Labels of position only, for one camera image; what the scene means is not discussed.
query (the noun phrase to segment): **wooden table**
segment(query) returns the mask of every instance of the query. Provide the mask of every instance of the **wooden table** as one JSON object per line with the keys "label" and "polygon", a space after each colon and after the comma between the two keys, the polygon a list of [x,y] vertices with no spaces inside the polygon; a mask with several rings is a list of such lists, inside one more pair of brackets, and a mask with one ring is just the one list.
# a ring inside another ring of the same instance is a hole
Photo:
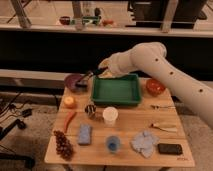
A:
{"label": "wooden table", "polygon": [[[160,166],[160,167],[194,167],[195,163],[189,148],[186,136],[177,115],[175,108],[153,109],[150,105],[174,105],[170,92],[166,90],[163,94],[152,97],[145,89],[146,79],[140,79],[142,90],[142,101],[137,107],[117,108],[119,117],[116,125],[107,126],[103,121],[90,120],[84,108],[90,102],[91,82],[89,91],[82,94],[73,94],[65,88],[62,102],[53,130],[63,130],[63,122],[67,109],[63,104],[65,96],[73,96],[77,101],[77,115],[72,120],[67,131],[67,137],[73,144],[75,154],[70,161],[65,161],[56,154],[55,136],[52,133],[49,145],[46,151],[45,162],[57,164],[79,164],[79,165],[116,165],[116,166]],[[166,132],[160,129],[151,128],[150,125],[155,122],[169,122],[177,126],[178,132]],[[79,125],[88,123],[93,127],[92,144],[89,146],[79,146],[77,136]],[[157,147],[150,158],[144,158],[136,153],[130,145],[132,138],[139,132],[149,130],[160,138],[161,143],[179,143],[183,148],[182,155],[161,155]],[[116,154],[111,154],[105,147],[105,140],[110,135],[117,135],[121,140],[121,148]]]}

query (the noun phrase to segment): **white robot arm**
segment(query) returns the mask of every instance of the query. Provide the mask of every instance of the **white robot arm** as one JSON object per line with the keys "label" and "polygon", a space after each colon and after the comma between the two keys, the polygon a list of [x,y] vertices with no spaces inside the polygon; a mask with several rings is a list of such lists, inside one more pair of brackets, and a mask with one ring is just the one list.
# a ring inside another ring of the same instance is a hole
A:
{"label": "white robot arm", "polygon": [[141,70],[163,83],[186,106],[213,128],[213,89],[176,69],[165,59],[162,43],[141,43],[108,58],[108,70],[114,77]]}

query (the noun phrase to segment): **green tray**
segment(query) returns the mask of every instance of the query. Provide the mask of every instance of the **green tray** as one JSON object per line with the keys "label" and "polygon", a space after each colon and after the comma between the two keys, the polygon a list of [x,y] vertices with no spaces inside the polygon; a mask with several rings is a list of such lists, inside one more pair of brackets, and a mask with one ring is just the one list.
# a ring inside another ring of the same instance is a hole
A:
{"label": "green tray", "polygon": [[120,78],[94,77],[91,100],[96,105],[136,106],[141,101],[138,76],[129,74]]}

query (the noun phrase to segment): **black phone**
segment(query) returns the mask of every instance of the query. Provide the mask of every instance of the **black phone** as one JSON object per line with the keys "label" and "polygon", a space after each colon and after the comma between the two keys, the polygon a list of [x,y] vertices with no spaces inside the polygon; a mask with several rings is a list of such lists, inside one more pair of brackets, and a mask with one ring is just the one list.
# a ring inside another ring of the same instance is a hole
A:
{"label": "black phone", "polygon": [[159,143],[158,151],[160,154],[173,154],[173,155],[183,154],[183,149],[180,144]]}

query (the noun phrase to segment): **paper cup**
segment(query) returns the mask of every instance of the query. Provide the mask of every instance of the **paper cup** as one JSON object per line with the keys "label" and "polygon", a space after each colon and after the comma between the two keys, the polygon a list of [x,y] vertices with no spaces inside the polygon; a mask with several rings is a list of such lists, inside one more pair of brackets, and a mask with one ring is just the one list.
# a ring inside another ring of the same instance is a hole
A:
{"label": "paper cup", "polygon": [[104,122],[107,125],[114,125],[118,117],[118,110],[114,107],[107,107],[103,111]]}

